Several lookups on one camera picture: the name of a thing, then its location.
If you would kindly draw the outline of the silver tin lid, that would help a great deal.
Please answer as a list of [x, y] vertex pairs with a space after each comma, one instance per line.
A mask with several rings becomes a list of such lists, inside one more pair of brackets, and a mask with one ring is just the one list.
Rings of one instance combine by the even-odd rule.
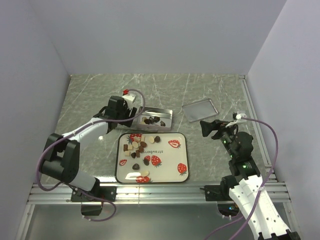
[[210, 98], [183, 105], [182, 110], [189, 123], [211, 118], [219, 114]]

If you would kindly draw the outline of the metal serving tongs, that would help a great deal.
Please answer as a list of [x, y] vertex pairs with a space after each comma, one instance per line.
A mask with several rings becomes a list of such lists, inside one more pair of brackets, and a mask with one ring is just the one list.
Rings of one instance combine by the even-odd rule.
[[152, 115], [152, 113], [155, 113], [156, 111], [157, 111], [157, 108], [145, 107], [142, 114], [133, 120], [131, 127], [127, 127], [127, 126], [118, 124], [116, 129], [117, 130], [141, 130], [141, 131], [146, 131], [146, 132], [158, 132], [159, 130], [157, 129], [157, 127], [152, 124], [141, 124], [141, 122], [143, 122], [143, 118], [148, 119]]

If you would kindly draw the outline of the silver rectangular tin box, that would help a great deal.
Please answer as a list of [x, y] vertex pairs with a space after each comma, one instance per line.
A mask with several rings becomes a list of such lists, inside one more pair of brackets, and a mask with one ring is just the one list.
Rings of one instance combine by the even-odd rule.
[[170, 132], [173, 111], [171, 109], [145, 107], [136, 120], [136, 127], [151, 132]]

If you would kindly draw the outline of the dark heart chocolate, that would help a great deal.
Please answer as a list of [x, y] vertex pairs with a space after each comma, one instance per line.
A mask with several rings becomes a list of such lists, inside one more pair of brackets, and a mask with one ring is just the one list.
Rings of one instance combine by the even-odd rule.
[[138, 170], [140, 170], [140, 165], [138, 163], [136, 163], [132, 166], [132, 169], [135, 171], [138, 171]]

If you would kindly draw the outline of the white oval chocolate front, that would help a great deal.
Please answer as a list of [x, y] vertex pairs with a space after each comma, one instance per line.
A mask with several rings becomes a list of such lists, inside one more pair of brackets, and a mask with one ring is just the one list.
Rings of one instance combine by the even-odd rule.
[[142, 177], [147, 177], [148, 175], [149, 175], [149, 171], [148, 170], [145, 170], [145, 171], [142, 171], [141, 173], [140, 173], [140, 175], [142, 176]]

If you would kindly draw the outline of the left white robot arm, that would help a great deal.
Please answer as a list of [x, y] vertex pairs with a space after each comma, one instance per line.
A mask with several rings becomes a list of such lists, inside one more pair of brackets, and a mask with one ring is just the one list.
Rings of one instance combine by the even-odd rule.
[[79, 170], [81, 149], [108, 134], [118, 124], [130, 127], [137, 112], [137, 108], [133, 107], [135, 99], [133, 93], [111, 96], [108, 104], [84, 125], [62, 135], [51, 134], [37, 164], [36, 182], [40, 183], [40, 174], [43, 174], [58, 180], [60, 184], [80, 189], [89, 201], [100, 198], [100, 181]]

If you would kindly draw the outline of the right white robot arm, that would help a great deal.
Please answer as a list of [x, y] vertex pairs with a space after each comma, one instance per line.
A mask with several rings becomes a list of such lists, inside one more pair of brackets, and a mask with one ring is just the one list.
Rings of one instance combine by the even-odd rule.
[[249, 226], [256, 240], [299, 240], [299, 234], [283, 221], [265, 188], [269, 177], [262, 176], [252, 157], [254, 138], [239, 131], [239, 123], [244, 120], [246, 117], [234, 121], [200, 121], [203, 137], [215, 132], [212, 140], [221, 141], [230, 156], [231, 174], [221, 179], [220, 194], [226, 200], [233, 200], [245, 219], [231, 239]]

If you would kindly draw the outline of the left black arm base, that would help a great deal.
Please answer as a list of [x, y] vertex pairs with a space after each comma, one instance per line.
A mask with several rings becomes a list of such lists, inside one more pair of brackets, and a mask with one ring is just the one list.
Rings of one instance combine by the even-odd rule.
[[[91, 222], [104, 222], [113, 218], [117, 213], [116, 194], [117, 187], [115, 186], [100, 186], [94, 191], [73, 188], [70, 202], [80, 204], [80, 212], [84, 219]], [[99, 218], [107, 205], [112, 207], [110, 215]]]

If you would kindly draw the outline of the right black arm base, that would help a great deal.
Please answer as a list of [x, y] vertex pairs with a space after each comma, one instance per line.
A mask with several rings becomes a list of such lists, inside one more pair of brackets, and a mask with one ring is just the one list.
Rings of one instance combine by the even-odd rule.
[[204, 192], [206, 202], [216, 202], [218, 213], [223, 218], [234, 219], [239, 217], [239, 208], [235, 202], [223, 194], [219, 185], [205, 185], [200, 188]]

